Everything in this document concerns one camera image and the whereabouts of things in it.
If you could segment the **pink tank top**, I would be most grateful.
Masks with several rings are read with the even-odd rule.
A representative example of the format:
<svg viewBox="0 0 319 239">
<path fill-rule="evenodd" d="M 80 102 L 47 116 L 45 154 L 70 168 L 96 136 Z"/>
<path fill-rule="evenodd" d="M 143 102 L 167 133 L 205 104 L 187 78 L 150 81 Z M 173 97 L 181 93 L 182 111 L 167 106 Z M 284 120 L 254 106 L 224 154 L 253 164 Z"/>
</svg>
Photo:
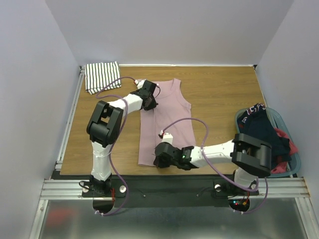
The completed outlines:
<svg viewBox="0 0 319 239">
<path fill-rule="evenodd" d="M 153 166 L 155 147 L 161 142 L 158 136 L 161 130 L 172 122 L 191 117 L 191 103 L 182 95 L 181 81 L 156 82 L 159 89 L 155 90 L 158 105 L 149 111 L 141 111 L 141 130 L 138 165 Z M 173 136 L 172 145 L 177 148 L 195 146 L 196 140 L 192 121 L 183 120 L 168 128 Z"/>
</svg>

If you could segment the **black white striped tank top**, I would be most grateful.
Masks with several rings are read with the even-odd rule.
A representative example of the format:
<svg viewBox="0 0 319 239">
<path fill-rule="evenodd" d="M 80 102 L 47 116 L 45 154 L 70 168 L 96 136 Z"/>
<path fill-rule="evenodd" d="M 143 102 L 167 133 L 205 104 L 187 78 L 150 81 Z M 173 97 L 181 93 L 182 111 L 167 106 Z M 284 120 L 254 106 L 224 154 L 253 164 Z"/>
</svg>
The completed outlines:
<svg viewBox="0 0 319 239">
<path fill-rule="evenodd" d="M 118 63 L 90 63 L 85 65 L 85 90 L 93 95 L 102 90 L 111 90 L 122 86 Z"/>
</svg>

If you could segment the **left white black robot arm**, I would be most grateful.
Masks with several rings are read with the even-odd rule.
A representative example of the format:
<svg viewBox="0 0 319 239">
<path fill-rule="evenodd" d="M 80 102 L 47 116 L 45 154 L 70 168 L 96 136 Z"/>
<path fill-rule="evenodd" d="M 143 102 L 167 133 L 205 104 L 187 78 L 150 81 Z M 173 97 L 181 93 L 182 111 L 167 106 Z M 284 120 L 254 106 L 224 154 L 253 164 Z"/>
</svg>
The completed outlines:
<svg viewBox="0 0 319 239">
<path fill-rule="evenodd" d="M 158 85 L 148 80 L 135 81 L 137 90 L 116 101 L 99 101 L 87 125 L 93 148 L 93 168 L 88 183 L 81 183 L 85 193 L 103 197 L 111 192 L 110 155 L 128 114 L 152 110 L 157 106 L 154 92 Z"/>
</svg>

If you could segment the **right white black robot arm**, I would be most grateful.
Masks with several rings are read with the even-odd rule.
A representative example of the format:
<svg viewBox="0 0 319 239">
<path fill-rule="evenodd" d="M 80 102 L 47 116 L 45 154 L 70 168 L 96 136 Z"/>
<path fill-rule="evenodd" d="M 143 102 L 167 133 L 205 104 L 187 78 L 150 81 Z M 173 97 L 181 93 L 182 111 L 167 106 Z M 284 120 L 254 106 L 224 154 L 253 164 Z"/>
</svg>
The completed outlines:
<svg viewBox="0 0 319 239">
<path fill-rule="evenodd" d="M 271 175 L 272 146 L 246 134 L 236 134 L 233 140 L 211 146 L 188 146 L 179 149 L 174 147 L 172 142 L 173 136 L 164 133 L 161 143 L 155 147 L 154 166 L 157 168 L 175 166 L 187 171 L 209 165 L 230 184 L 229 188 L 234 194 L 258 191 L 259 179 Z M 233 179 L 219 172 L 214 166 L 227 162 L 238 166 Z"/>
</svg>

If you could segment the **navy patterned garment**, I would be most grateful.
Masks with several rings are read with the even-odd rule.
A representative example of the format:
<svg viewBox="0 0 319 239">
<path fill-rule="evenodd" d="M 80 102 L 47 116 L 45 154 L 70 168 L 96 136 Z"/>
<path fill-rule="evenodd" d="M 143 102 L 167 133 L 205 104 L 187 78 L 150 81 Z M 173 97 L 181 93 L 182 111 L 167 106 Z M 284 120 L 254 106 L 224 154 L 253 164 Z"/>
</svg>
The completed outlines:
<svg viewBox="0 0 319 239">
<path fill-rule="evenodd" d="M 264 104 L 258 103 L 246 110 L 237 120 L 241 133 L 267 142 L 272 147 L 272 161 L 282 150 L 282 143 L 271 125 Z"/>
</svg>

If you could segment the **teal laundry basket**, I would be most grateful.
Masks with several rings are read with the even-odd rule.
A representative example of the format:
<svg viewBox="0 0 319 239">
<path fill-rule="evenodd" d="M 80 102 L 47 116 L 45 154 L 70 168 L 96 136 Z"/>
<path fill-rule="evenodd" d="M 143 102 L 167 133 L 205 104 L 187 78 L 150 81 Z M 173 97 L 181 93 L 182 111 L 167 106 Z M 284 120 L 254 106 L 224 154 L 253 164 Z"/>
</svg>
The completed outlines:
<svg viewBox="0 0 319 239">
<path fill-rule="evenodd" d="M 240 132 L 237 120 L 246 112 L 246 110 L 247 110 L 246 108 L 241 109 L 235 114 L 235 126 L 236 126 L 237 132 Z M 269 107 L 266 107 L 266 113 L 271 125 L 274 128 L 278 128 L 281 131 L 285 132 L 288 135 L 290 142 L 293 143 L 291 135 L 281 115 L 277 111 Z M 301 160 L 300 160 L 299 154 L 296 152 L 291 155 L 291 160 L 287 163 L 285 172 L 272 174 L 271 176 L 269 176 L 269 178 L 290 177 L 291 175 L 297 174 L 300 168 L 301 168 Z"/>
</svg>

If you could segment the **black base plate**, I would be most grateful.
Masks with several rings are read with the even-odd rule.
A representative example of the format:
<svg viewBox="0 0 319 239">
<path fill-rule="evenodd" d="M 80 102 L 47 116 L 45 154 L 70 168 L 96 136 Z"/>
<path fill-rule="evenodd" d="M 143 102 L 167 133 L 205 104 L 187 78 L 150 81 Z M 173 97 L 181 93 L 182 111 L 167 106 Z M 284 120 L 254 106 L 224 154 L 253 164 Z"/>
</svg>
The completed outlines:
<svg viewBox="0 0 319 239">
<path fill-rule="evenodd" d="M 93 199 L 93 208 L 228 207 L 235 197 L 257 196 L 218 175 L 125 175 L 111 176 L 105 183 L 80 181 L 83 198 Z"/>
</svg>

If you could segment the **aluminium frame rail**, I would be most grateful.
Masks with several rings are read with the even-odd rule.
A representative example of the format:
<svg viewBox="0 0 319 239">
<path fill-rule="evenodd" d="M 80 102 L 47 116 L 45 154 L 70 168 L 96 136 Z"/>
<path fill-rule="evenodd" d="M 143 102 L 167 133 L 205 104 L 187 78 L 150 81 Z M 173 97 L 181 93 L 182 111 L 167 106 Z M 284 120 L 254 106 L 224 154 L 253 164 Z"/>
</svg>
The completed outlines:
<svg viewBox="0 0 319 239">
<path fill-rule="evenodd" d="M 259 180 L 259 195 L 255 198 L 309 198 L 310 193 L 303 178 L 269 178 Z M 40 198 L 42 200 L 91 200 L 83 197 L 78 180 L 45 180 Z"/>
</svg>

